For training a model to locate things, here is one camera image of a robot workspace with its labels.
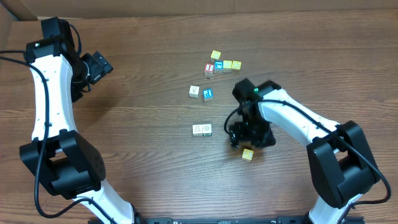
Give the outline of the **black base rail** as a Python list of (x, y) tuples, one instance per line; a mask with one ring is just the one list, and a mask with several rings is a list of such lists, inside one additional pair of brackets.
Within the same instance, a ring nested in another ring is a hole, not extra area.
[(277, 218), (243, 218), (243, 219), (179, 219), (171, 218), (147, 218), (146, 224), (304, 224), (310, 223), (304, 216), (280, 216)]

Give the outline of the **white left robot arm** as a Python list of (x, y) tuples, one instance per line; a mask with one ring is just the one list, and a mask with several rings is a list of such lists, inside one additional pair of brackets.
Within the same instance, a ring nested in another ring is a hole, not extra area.
[(19, 149), (20, 159), (35, 177), (34, 200), (40, 207), (39, 187), (50, 195), (82, 204), (100, 223), (136, 223), (134, 207), (106, 180), (100, 152), (77, 131), (72, 104), (113, 71), (99, 53), (81, 54), (66, 20), (41, 22), (43, 39), (26, 45), (25, 61), (34, 78), (35, 125), (32, 141)]

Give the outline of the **yellow back wooden block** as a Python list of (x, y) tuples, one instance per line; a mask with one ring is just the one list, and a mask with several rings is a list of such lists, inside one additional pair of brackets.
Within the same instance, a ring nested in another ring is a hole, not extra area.
[(215, 62), (216, 60), (219, 60), (220, 57), (221, 57), (221, 52), (217, 51), (217, 50), (213, 50), (210, 55), (210, 61)]

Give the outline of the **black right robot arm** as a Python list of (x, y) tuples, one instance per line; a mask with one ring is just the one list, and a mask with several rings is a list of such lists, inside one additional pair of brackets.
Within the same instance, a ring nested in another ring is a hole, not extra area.
[(381, 173), (358, 124), (317, 115), (270, 80), (255, 86), (244, 79), (235, 84), (232, 94), (239, 102), (234, 112), (242, 117), (224, 125), (232, 146), (242, 142), (256, 148), (273, 146), (271, 124), (275, 124), (306, 148), (318, 199), (302, 223), (363, 222), (348, 213), (379, 182)]

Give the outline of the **M letter wooden block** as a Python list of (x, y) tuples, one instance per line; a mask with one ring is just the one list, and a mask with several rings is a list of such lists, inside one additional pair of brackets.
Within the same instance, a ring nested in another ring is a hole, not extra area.
[(198, 98), (199, 92), (200, 92), (199, 86), (191, 85), (188, 94), (189, 94), (189, 97)]

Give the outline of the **blue P wooden block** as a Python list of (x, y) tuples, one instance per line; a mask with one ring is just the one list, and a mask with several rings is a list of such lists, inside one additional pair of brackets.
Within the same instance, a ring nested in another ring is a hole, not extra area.
[(212, 99), (213, 99), (213, 91), (212, 91), (212, 89), (203, 90), (203, 100), (204, 101), (211, 101)]

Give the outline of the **yellow pineapple wooden block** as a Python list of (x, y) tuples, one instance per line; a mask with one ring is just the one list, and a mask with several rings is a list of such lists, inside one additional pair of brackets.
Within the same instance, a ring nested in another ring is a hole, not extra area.
[(233, 60), (232, 65), (231, 65), (231, 72), (232, 73), (239, 73), (241, 70), (241, 61)]

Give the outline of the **blue letter wooden block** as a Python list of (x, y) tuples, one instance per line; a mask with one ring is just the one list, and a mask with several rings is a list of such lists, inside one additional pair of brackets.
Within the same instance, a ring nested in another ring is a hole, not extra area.
[(214, 62), (214, 73), (223, 73), (223, 61), (216, 60)]

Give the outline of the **yellow mushroom wooden block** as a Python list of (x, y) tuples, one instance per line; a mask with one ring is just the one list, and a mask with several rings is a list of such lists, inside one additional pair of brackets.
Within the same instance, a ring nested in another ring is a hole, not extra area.
[(254, 155), (254, 151), (252, 151), (250, 149), (243, 149), (242, 159), (244, 159), (246, 161), (252, 161), (253, 155)]

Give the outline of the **yellow top middle block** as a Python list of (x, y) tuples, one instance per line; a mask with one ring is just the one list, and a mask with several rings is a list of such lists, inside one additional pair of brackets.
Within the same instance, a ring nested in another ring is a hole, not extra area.
[(223, 61), (223, 73), (231, 73), (232, 64), (233, 64), (233, 62), (231, 60), (224, 60)]

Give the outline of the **red I wooden block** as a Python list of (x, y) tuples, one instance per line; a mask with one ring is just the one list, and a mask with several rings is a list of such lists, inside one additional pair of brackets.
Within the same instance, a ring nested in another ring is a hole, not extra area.
[(214, 65), (211, 63), (207, 63), (205, 65), (204, 74), (206, 76), (212, 77), (214, 75)]

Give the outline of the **green letter wooden block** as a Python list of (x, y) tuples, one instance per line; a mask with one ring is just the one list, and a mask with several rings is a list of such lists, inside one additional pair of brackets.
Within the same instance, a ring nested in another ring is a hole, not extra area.
[(194, 136), (202, 136), (203, 135), (203, 125), (202, 124), (194, 124), (192, 126), (192, 134)]

